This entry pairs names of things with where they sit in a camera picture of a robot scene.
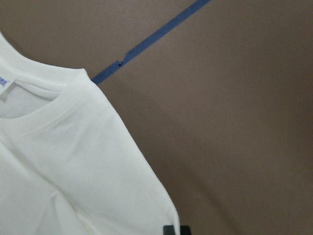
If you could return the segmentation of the white long-sleeve printed shirt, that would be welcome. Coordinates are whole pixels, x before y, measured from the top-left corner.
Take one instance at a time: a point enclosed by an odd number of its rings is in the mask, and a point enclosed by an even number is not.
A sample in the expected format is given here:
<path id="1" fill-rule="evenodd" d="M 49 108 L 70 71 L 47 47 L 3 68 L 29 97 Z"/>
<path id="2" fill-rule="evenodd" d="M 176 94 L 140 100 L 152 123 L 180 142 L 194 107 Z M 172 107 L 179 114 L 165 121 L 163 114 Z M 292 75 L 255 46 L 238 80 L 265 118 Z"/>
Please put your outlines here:
<path id="1" fill-rule="evenodd" d="M 0 39 L 0 232 L 180 233 L 178 212 L 84 69 L 42 64 Z"/>

